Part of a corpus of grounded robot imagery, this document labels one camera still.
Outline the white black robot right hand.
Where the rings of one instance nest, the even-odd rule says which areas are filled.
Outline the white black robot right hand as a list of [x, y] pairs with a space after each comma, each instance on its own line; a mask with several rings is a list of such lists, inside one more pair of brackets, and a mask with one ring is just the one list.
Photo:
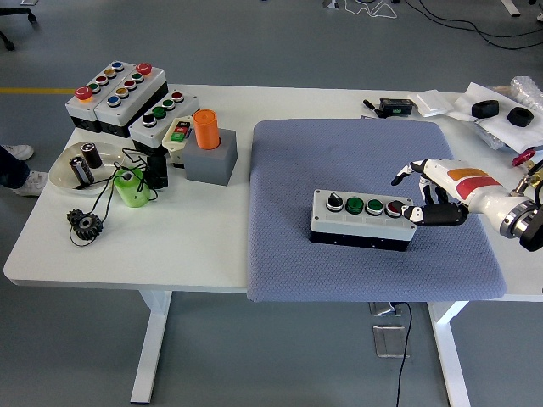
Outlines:
[[402, 206], [404, 217], [418, 226], [458, 226], [469, 213], [483, 214], [500, 231], [512, 222], [507, 217], [528, 207], [526, 197], [513, 196], [500, 182], [465, 161], [424, 159], [403, 167], [391, 184], [410, 174], [420, 175], [425, 205]]

